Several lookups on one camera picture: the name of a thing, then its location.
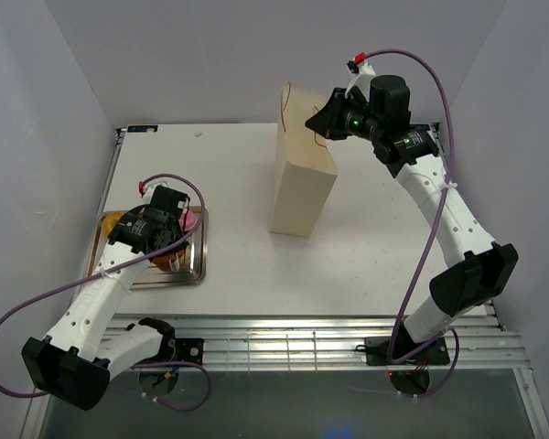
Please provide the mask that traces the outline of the pink frosted donut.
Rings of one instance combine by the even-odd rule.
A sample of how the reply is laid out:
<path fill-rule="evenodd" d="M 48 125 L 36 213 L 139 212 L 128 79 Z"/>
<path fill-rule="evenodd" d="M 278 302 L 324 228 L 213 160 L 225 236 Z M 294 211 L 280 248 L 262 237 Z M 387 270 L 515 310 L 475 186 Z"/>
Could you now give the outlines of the pink frosted donut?
<path fill-rule="evenodd" d="M 191 230 L 197 224 L 197 222 L 198 217 L 195 212 L 192 212 L 189 209 L 183 210 L 179 218 L 179 225 L 184 232 Z"/>

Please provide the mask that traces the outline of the sesame twisted bread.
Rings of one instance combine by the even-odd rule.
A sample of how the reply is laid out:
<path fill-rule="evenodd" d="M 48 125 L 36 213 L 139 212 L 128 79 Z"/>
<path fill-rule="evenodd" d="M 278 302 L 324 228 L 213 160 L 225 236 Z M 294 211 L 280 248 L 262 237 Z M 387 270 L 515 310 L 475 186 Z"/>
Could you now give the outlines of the sesame twisted bread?
<path fill-rule="evenodd" d="M 186 241 L 175 249 L 155 257 L 152 260 L 152 264 L 164 273 L 176 273 L 180 270 L 181 262 L 187 247 L 188 242 Z"/>

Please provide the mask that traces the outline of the beige paper bag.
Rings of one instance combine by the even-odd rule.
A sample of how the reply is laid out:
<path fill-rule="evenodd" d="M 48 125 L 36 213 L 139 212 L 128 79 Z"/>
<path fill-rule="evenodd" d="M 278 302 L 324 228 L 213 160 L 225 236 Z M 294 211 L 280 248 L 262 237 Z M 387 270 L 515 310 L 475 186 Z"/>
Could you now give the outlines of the beige paper bag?
<path fill-rule="evenodd" d="M 305 122 L 326 103 L 324 96 L 283 86 L 274 160 L 272 233 L 309 237 L 336 182 L 338 169 L 326 140 Z"/>

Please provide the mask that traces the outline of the metal tongs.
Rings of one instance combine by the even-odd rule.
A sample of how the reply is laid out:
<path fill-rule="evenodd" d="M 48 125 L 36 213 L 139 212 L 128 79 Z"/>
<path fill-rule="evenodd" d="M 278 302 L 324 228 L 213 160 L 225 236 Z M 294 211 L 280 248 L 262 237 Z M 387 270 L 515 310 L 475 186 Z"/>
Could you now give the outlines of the metal tongs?
<path fill-rule="evenodd" d="M 191 212 L 186 212 L 179 219 L 179 225 L 184 232 L 191 230 L 198 223 L 198 218 Z M 177 253 L 170 254 L 166 257 L 166 260 L 159 264 L 159 267 L 167 273 L 177 273 L 180 271 L 181 266 L 185 263 L 186 251 L 181 250 Z"/>

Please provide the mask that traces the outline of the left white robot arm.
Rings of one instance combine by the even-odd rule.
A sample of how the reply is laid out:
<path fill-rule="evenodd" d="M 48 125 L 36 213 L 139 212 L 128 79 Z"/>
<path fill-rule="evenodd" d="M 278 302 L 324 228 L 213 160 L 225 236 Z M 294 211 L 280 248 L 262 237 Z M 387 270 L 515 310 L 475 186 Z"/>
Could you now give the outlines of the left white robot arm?
<path fill-rule="evenodd" d="M 188 195 L 157 184 L 143 204 L 115 223 L 93 273 L 65 315 L 42 339 L 30 338 L 21 355 L 34 385 L 84 411 L 93 408 L 110 381 L 141 361 L 162 366 L 176 354 L 175 330 L 146 317 L 113 340 L 103 334 L 131 287 L 150 265 L 148 253 L 177 242 L 186 248 L 179 225 Z"/>

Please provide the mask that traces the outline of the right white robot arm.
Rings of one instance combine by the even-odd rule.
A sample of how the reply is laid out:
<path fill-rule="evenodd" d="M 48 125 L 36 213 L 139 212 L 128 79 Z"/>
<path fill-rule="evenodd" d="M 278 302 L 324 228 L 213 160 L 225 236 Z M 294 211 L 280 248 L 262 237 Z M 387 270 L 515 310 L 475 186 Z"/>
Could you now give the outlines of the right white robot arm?
<path fill-rule="evenodd" d="M 429 296 L 395 326 L 390 347 L 406 363 L 428 351 L 432 336 L 457 318 L 502 293 L 518 252 L 501 245 L 471 213 L 447 175 L 432 135 L 410 123 L 410 90 L 403 78 L 381 75 L 358 87 L 336 88 L 305 126 L 327 140 L 359 137 L 372 144 L 377 159 L 411 196 L 431 226 L 446 270 L 429 283 Z"/>

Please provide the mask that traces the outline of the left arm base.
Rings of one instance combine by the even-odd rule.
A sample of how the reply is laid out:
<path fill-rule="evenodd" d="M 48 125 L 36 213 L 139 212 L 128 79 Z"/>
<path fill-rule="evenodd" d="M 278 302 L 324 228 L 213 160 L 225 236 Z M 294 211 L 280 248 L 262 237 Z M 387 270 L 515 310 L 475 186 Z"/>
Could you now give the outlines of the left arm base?
<path fill-rule="evenodd" d="M 198 337 L 177 337 L 169 341 L 162 341 L 159 352 L 152 358 L 141 360 L 139 365 L 171 361 L 185 361 L 201 365 L 204 344 L 205 340 Z"/>

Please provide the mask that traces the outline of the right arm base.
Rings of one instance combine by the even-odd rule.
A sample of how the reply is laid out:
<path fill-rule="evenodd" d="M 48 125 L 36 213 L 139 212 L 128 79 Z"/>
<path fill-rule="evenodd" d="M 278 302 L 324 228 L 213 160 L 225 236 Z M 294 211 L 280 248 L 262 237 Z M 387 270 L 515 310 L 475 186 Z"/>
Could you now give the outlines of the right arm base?
<path fill-rule="evenodd" d="M 354 351 L 365 356 L 368 366 L 386 366 L 390 364 L 388 347 L 389 338 L 387 337 L 366 337 L 361 344 L 355 347 Z M 445 339 L 441 337 L 424 350 L 406 359 L 402 365 L 413 367 L 446 366 L 449 363 L 447 345 Z"/>

